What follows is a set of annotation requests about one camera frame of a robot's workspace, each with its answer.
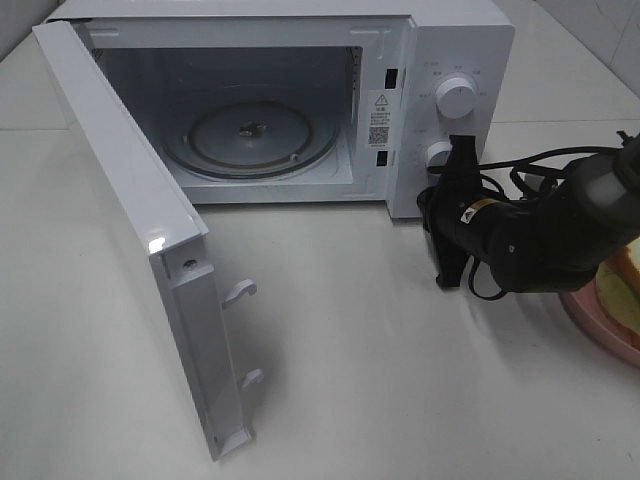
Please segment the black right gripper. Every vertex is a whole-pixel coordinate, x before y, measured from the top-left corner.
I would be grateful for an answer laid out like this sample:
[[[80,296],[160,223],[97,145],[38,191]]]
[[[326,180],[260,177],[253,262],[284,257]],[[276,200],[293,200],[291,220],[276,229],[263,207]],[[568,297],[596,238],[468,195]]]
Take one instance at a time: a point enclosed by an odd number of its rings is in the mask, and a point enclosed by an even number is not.
[[[476,138],[451,135],[451,152],[437,185],[418,195],[417,205],[443,290],[459,288],[469,258],[505,255],[505,196],[480,179]]]

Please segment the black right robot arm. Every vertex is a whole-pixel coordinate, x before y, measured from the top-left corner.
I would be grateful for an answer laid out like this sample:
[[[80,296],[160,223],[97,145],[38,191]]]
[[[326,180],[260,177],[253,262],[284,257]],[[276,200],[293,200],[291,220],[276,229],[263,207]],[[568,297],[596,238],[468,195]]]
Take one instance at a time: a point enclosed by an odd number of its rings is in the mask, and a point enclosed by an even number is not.
[[[639,139],[482,164],[472,136],[453,135],[435,185],[417,197],[443,289],[486,264],[509,293],[577,291],[639,236]]]

